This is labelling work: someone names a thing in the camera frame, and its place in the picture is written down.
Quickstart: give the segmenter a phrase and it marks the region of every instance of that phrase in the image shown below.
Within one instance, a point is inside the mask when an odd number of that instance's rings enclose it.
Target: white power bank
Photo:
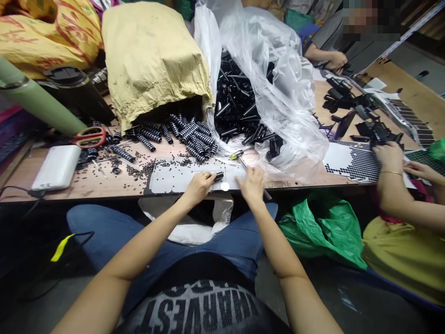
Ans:
[[[71,183],[82,149],[77,145],[51,147],[32,190],[65,189]]]

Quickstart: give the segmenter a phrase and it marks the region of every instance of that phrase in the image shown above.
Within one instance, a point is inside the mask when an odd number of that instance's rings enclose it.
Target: yellow shirt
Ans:
[[[445,240],[409,224],[380,217],[363,232],[362,258],[379,275],[445,306]]]

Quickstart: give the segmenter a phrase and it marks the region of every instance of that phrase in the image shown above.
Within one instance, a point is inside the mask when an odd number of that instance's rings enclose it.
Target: jeans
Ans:
[[[275,219],[278,205],[268,203],[267,210]],[[83,249],[97,272],[144,228],[130,216],[98,205],[75,206],[68,211],[67,220],[72,233],[94,231],[94,236]],[[82,242],[85,237],[75,238],[77,242]],[[263,250],[258,226],[251,211],[234,220],[205,244],[189,247],[166,240],[147,268],[131,284],[122,315],[125,317],[129,314],[168,268],[190,254],[219,254],[254,281]]]

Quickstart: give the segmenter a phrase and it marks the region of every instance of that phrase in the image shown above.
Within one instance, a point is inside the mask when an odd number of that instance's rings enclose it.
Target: scissors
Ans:
[[[107,132],[103,127],[89,127],[74,136],[72,143],[82,149],[96,148],[105,143]]]

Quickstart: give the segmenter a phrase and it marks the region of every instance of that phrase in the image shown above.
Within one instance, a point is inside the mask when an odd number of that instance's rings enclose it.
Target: bracelet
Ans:
[[[391,173],[391,174],[397,174],[397,175],[403,176],[402,173],[391,172],[391,171],[382,171],[381,173]]]

